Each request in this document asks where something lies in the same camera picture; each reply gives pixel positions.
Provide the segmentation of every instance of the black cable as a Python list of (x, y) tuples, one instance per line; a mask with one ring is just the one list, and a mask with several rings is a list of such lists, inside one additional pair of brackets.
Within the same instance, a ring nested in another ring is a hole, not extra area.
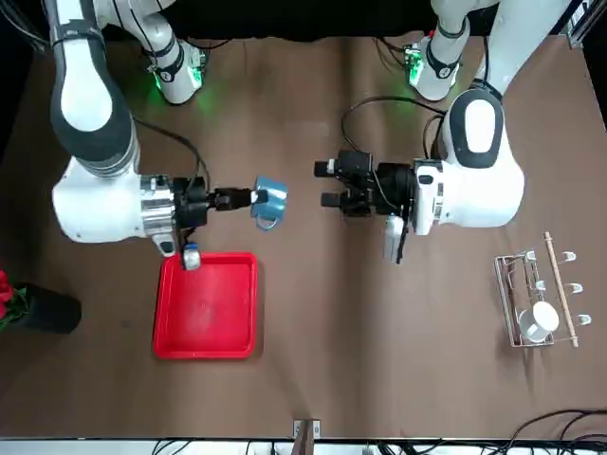
[(204, 177), (205, 177), (206, 191), (207, 192), (211, 191), (211, 174), (209, 173), (209, 169), (207, 168), (207, 163), (205, 163), (205, 160), (202, 159), (202, 156), (198, 152), (198, 149), (190, 142), (189, 139), (187, 139), (186, 137), (180, 136), (177, 133), (173, 133), (171, 131), (165, 130), (164, 128), (156, 126), (152, 123), (148, 123), (147, 121), (144, 121), (140, 118), (133, 117), (133, 119), (140, 125), (145, 126), (146, 128), (149, 128), (152, 131), (156, 131), (157, 133), (160, 133), (166, 137), (170, 137), (171, 139), (179, 142), (180, 144), (185, 146), (190, 152), (193, 153), (194, 157), (196, 158), (196, 170), (194, 172), (193, 177), (190, 179), (188, 188), (186, 188), (186, 190), (185, 190), (186, 197), (187, 197), (190, 189), (192, 188), (192, 184), (193, 184), (194, 180), (196, 179), (196, 176), (198, 175), (198, 168), (202, 168), (202, 170), (205, 174)]
[(379, 57), (381, 65), (386, 68), (388, 72), (394, 73), (394, 65), (386, 60), (386, 56), (383, 54), (381, 47), (379, 47), (379, 40), (377, 38), (374, 38), (373, 42), (376, 45), (377, 55)]
[(507, 454), (507, 452), (514, 446), (514, 444), (516, 443), (517, 438), (519, 437), (519, 434), (521, 434), (521, 431), (523, 431), (525, 428), (529, 427), (530, 425), (539, 422), (541, 420), (550, 418), (550, 417), (555, 417), (557, 415), (563, 415), (563, 414), (572, 414), (572, 413), (577, 413), (577, 414), (588, 414), (588, 415), (604, 415), (607, 414), (607, 409), (560, 409), (560, 410), (555, 410), (553, 412), (548, 412), (547, 414), (543, 414), (539, 417), (536, 417), (534, 419), (528, 420), (527, 422), (525, 422), (524, 424), (520, 425), (516, 431), (514, 431), (514, 433), (512, 434), (512, 437), (508, 440), (508, 442), (506, 442), (505, 444), (497, 447), (495, 450), (493, 450), (492, 452), (490, 452), (488, 455), (495, 455), (497, 453), (503, 453), (503, 454)]
[(44, 52), (44, 46), (50, 46), (48, 40), (45, 40), (38, 34), (26, 29), (27, 22), (22, 17), (23, 15), (21, 14), (21, 11), (15, 5), (9, 3), (7, 0), (2, 0), (0, 2), (0, 12), (5, 17), (7, 22), (11, 24), (22, 35), (24, 35), (29, 44), (34, 47), (38, 52)]
[(395, 452), (387, 444), (378, 444), (377, 450), (381, 455), (396, 455)]
[(489, 42), (487, 35), (483, 36), (483, 44), (485, 46), (485, 76), (483, 77), (483, 86), (487, 88), (487, 78), (489, 74)]
[[(577, 443), (579, 443), (580, 441), (585, 441), (587, 439), (596, 439), (596, 438), (603, 438), (603, 439), (607, 439), (607, 434), (606, 433), (591, 433), (591, 434), (584, 434), (583, 436), (580, 436), (579, 438), (576, 438), (574, 440), (572, 440), (568, 445), (567, 445), (567, 451), (570, 452), (572, 455), (576, 455), (576, 450), (575, 450), (575, 445)], [(607, 448), (607, 442), (603, 442), (603, 441), (593, 441), (595, 444), (598, 444), (600, 446), (603, 447), (603, 449)]]
[(580, 414), (577, 417), (574, 417), (573, 419), (571, 419), (569, 421), (569, 423), (567, 425), (565, 425), (564, 428), (562, 429), (561, 434), (559, 435), (559, 441), (562, 441), (564, 439), (565, 434), (567, 433), (567, 431), (573, 424), (575, 424), (578, 420), (588, 417), (588, 415), (592, 415), (592, 414)]
[[(168, 446), (172, 446), (175, 443), (178, 443), (179, 441), (177, 439), (159, 439), (156, 442), (156, 445), (154, 446), (154, 448), (152, 449), (152, 455), (158, 455), (158, 453), (160, 453), (162, 450), (164, 450), (165, 448), (167, 448)], [(164, 446), (160, 447), (160, 444), (162, 443), (167, 443)]]
[(444, 116), (441, 116), (440, 114), (435, 114), (432, 117), (428, 118), (428, 121), (426, 122), (426, 126), (424, 126), (424, 132), (422, 134), (422, 142), (423, 142), (423, 146), (424, 146), (424, 156), (426, 156), (426, 159), (430, 159), (430, 153), (428, 152), (428, 144), (426, 142), (426, 136), (428, 135), (428, 129), (430, 128), (430, 125), (432, 125), (432, 122), (439, 119), (439, 118), (443, 118)]
[(133, 11), (133, 9), (129, 8), (129, 10), (131, 10), (131, 15), (133, 16), (133, 20), (135, 21), (135, 24), (137, 25), (137, 28), (139, 29), (139, 31), (143, 35), (143, 38), (145, 38), (145, 42), (147, 43), (148, 47), (150, 47), (150, 52), (154, 56), (154, 65), (158, 66), (158, 57), (156, 56), (156, 52), (154, 51), (154, 48), (152, 47), (152, 43), (150, 42), (150, 40), (148, 38), (148, 35), (146, 35), (145, 31), (143, 31), (143, 27), (139, 23), (139, 20), (138, 20), (137, 16), (135, 15), (135, 12)]
[(388, 198), (386, 197), (386, 193), (385, 193), (385, 192), (383, 192), (383, 188), (381, 188), (381, 184), (379, 183), (379, 178), (377, 178), (377, 173), (376, 173), (376, 170), (375, 170), (375, 169), (373, 169), (373, 168), (371, 168), (371, 173), (373, 174), (373, 177), (374, 177), (374, 178), (375, 178), (375, 180), (376, 180), (376, 183), (377, 183), (377, 189), (379, 190), (379, 193), (381, 194), (381, 198), (384, 200), (384, 202), (385, 202), (386, 204), (388, 204), (390, 207), (392, 207), (394, 210), (396, 210), (396, 213), (399, 213), (400, 211), (402, 211), (402, 210), (400, 210), (400, 209), (399, 209), (399, 208), (398, 208), (396, 205), (394, 205), (392, 202), (390, 202), (390, 201), (388, 200)]
[(432, 146), (430, 148), (430, 157), (438, 158), (438, 135), (440, 135), (440, 130), (443, 127), (443, 123), (445, 121), (445, 116), (443, 116), (438, 122), (438, 126), (436, 127), (436, 134), (434, 135), (434, 141), (432, 142)]
[(418, 101), (416, 99), (413, 98), (409, 98), (409, 97), (398, 97), (398, 96), (378, 96), (378, 97), (370, 97), (370, 98), (366, 98), (364, 100), (359, 101), (358, 103), (356, 103), (354, 106), (350, 107), (347, 111), (345, 111), (343, 113), (343, 115), (341, 116), (341, 135), (343, 136), (343, 139), (350, 145), (350, 147), (352, 147), (354, 150), (356, 150), (357, 152), (362, 152), (362, 150), (360, 149), (360, 147), (354, 143), (354, 141), (348, 136), (346, 129), (345, 129), (345, 122), (346, 120), (348, 120), (348, 117), (350, 117), (350, 115), (356, 111), (357, 109), (359, 109), (361, 106), (365, 105), (365, 104), (369, 104), (370, 102), (381, 102), (381, 101), (399, 101), (399, 102), (410, 102), (411, 104), (415, 104), (417, 106), (423, 107), (424, 109), (428, 109), (429, 111), (433, 111), (435, 114), (441, 114), (441, 115), (445, 115), (445, 111), (441, 110), (441, 109), (437, 109), (435, 107), (432, 107), (428, 104), (425, 104), (421, 101)]
[(188, 441), (186, 444), (184, 444), (183, 446), (181, 446), (180, 448), (178, 448), (175, 452), (173, 452), (171, 455), (177, 455), (177, 453), (183, 451), (187, 446), (189, 446), (193, 441)]
[(114, 4), (114, 11), (116, 12), (116, 15), (118, 16), (118, 22), (120, 23), (120, 28), (122, 28), (123, 30), (126, 30), (126, 28), (124, 28), (124, 24), (122, 23), (122, 16), (120, 16), (120, 11), (118, 10), (118, 5), (116, 4), (116, 0), (112, 0), (112, 3)]
[(441, 447), (444, 446), (445, 444), (447, 444), (449, 441), (445, 441), (444, 439), (440, 439), (436, 444), (434, 444), (434, 446), (427, 448), (425, 450), (422, 450), (421, 452), (417, 452), (417, 455), (426, 455), (427, 453), (432, 452), (433, 450), (435, 450), (437, 447)]
[(392, 43), (390, 43), (385, 38), (379, 37), (377, 39), (380, 40), (386, 47), (388, 47), (389, 49), (393, 50), (394, 52), (400, 52), (402, 54), (405, 53), (405, 49), (403, 49), (402, 47), (399, 47), (397, 45), (393, 45)]
[(232, 41), (234, 41), (233, 38), (230, 38), (230, 39), (224, 40), (221, 43), (218, 43), (216, 45), (211, 45), (211, 43), (209, 43), (209, 45), (207, 45), (207, 46), (197, 45), (195, 43), (191, 43), (190, 41), (187, 41), (187, 43), (190, 46), (194, 46), (194, 47), (197, 47), (198, 49), (206, 50), (208, 52), (210, 50), (217, 49), (218, 47), (225, 46), (227, 43), (230, 43)]
[(390, 54), (390, 56), (392, 57), (392, 59), (395, 61), (396, 65), (399, 68), (402, 69), (407, 69), (407, 65), (404, 62), (404, 59), (401, 61), (398, 56), (395, 54), (395, 50), (389, 48), (388, 46), (386, 46), (386, 49), (388, 50), (388, 53)]
[(415, 450), (415, 447), (408, 442), (402, 444), (402, 450), (405, 455), (417, 455), (417, 450)]

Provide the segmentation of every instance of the mug rack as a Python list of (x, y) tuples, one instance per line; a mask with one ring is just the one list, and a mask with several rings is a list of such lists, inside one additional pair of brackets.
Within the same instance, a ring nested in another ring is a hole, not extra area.
[[(561, 279), (560, 265), (571, 263), (577, 259), (573, 251), (563, 251), (561, 260), (557, 259), (554, 251), (552, 237), (550, 232), (543, 234), (545, 247), (548, 253), (550, 269), (556, 286), (557, 298), (561, 302), (561, 314), (564, 318), (567, 334), (558, 335), (556, 332), (549, 334), (542, 342), (533, 342), (523, 337), (519, 330), (519, 317), (525, 309), (529, 309), (538, 301), (546, 301), (548, 294), (548, 284), (541, 277), (538, 268), (540, 259), (534, 248), (527, 249), (513, 255), (497, 256), (494, 259), (497, 282), (500, 289), (500, 297), (504, 306), (504, 316), (506, 318), (506, 330), (510, 339), (510, 345), (513, 348), (532, 348), (541, 346), (551, 346), (557, 341), (571, 341), (575, 348), (579, 347), (579, 338), (576, 328), (588, 325), (592, 322), (589, 315), (577, 314), (571, 316), (567, 295), (575, 296), (583, 292), (583, 286), (578, 282), (563, 284)], [(525, 297), (519, 301), (518, 291), (524, 282)]]

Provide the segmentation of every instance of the brown table surface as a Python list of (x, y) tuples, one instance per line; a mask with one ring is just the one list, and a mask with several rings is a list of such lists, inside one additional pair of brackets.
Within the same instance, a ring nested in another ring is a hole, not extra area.
[[(481, 54), (472, 39), (450, 100)], [(249, 186), (258, 174), (289, 186), (285, 222), (271, 233), (242, 210), (212, 213), (195, 235), (207, 250), (259, 258), (257, 353), (247, 361), (158, 360), (151, 342), (161, 258), (152, 243), (83, 245), (63, 236), (50, 192), (68, 157), (48, 119), (54, 65), (39, 58), (0, 170), (0, 257), (19, 278), (79, 298), (83, 321), (68, 337), (0, 335), (0, 434), (284, 437), (294, 418), (314, 417), (332, 437), (508, 437), (542, 412), (607, 405), (607, 138), (582, 53), (564, 38), (548, 39), (505, 97), (526, 175), (516, 219), (412, 235), (401, 266), (382, 261), (384, 220), (344, 221), (321, 208), (321, 192), (340, 186), (312, 174), (314, 160), (342, 146), (344, 108), (411, 94), (372, 40), (231, 43), (212, 53), (203, 90), (178, 107), (163, 102), (134, 47), (109, 46), (108, 62), (135, 115), (197, 144), (214, 186)], [(376, 161), (408, 162), (421, 155), (429, 114), (368, 106), (349, 128)], [(141, 128), (138, 136), (141, 173), (192, 172), (180, 145)], [(561, 343), (523, 352), (506, 339), (492, 261), (542, 247), (547, 229), (557, 250), (579, 254), (566, 267), (569, 281), (585, 286), (572, 306), (594, 322), (579, 330), (578, 350)], [(524, 436), (554, 437), (563, 421)]]

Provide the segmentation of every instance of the green led light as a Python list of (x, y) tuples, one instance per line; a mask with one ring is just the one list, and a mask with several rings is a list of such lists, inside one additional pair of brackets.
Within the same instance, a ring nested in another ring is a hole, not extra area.
[(154, 74), (154, 79), (156, 79), (156, 88), (160, 91), (162, 91), (162, 87), (160, 86), (160, 79), (158, 78), (158, 75), (156, 73), (152, 73)]
[(202, 86), (202, 71), (200, 68), (192, 68), (188, 66), (188, 74), (190, 75), (190, 79), (192, 79), (192, 84), (194, 87), (198, 88)]
[(413, 86), (413, 87), (417, 87), (417, 84), (419, 83), (419, 78), (421, 78), (421, 72), (424, 69), (424, 63), (419, 60), (419, 62), (417, 62), (415, 65), (413, 65), (411, 67), (411, 69), (409, 70), (409, 83)]
[(405, 65), (409, 69), (409, 84), (417, 86), (421, 72), (424, 69), (424, 61), (419, 49), (406, 45), (403, 47), (405, 53)]

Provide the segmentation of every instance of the wooden dowel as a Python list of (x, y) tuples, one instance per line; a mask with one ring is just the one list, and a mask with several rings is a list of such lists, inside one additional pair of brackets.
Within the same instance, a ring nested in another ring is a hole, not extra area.
[(295, 443), (291, 449), (291, 455), (313, 455), (314, 454), (314, 421), (302, 420), (300, 431), (297, 433)]
[(567, 322), (567, 329), (569, 329), (569, 336), (574, 348), (579, 347), (578, 337), (576, 336), (576, 327), (571, 319), (571, 313), (569, 312), (569, 305), (567, 304), (567, 296), (565, 290), (562, 287), (561, 273), (559, 271), (559, 264), (557, 263), (557, 257), (554, 254), (554, 247), (552, 246), (552, 237), (550, 232), (543, 234), (543, 239), (546, 242), (546, 248), (548, 249), (548, 257), (550, 258), (550, 264), (552, 265), (552, 272), (554, 273), (554, 281), (557, 285), (557, 291), (559, 292), (559, 300), (561, 301), (562, 311), (565, 314), (565, 321)]

